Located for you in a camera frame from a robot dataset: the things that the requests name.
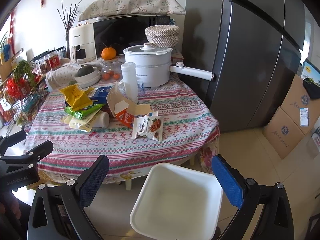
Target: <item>gray refrigerator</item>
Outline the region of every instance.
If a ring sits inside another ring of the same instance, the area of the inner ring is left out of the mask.
[[[215,74],[184,76],[221,131],[266,125],[297,73],[305,36],[301,0],[186,0],[185,65]]]

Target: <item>hand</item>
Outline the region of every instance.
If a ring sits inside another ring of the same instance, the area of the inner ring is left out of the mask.
[[[15,214],[17,219],[20,219],[21,211],[19,208],[18,200],[11,192],[5,193],[5,196],[6,196],[5,199],[8,201],[8,205],[9,205],[11,211],[13,212],[13,214]],[[2,213],[2,214],[5,213],[5,207],[2,203],[0,203],[0,213]]]

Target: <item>green wrapper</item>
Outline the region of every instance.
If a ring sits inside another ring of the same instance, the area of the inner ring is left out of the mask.
[[[71,114],[73,117],[81,120],[82,118],[86,117],[87,115],[91,114],[94,111],[100,110],[105,104],[96,104],[96,105],[90,105],[85,108],[82,108],[78,111],[72,111],[71,106],[66,106],[64,111],[67,114]]]

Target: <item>table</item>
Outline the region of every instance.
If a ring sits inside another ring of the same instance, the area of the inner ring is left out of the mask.
[[[97,86],[109,85],[100,81]],[[127,181],[145,176],[157,163],[182,164],[201,154],[201,165],[210,172],[211,158],[218,152],[218,121],[206,105],[177,75],[159,88],[146,89],[139,104],[148,103],[164,116],[163,141],[131,139],[132,130],[115,118],[108,128],[94,128],[90,133],[70,128],[60,120],[64,96],[59,90],[49,94],[28,133],[25,151],[50,140],[53,152],[38,163],[40,183],[65,183],[76,179],[97,157],[106,155],[110,169],[104,183]]]

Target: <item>floral tablecloth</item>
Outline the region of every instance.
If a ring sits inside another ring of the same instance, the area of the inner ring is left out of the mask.
[[[160,162],[182,164],[198,151],[201,165],[210,172],[212,155],[218,152],[218,121],[200,98],[177,76],[156,89],[146,89],[139,104],[148,103],[159,116],[164,116],[161,143],[131,139],[132,130],[115,118],[108,128],[94,128],[90,133],[70,128],[60,120],[64,96],[54,90],[49,94],[30,132],[25,151],[50,140],[53,152],[39,162],[40,183],[64,183],[77,178],[99,155],[108,156],[110,170],[104,183],[147,175]]]

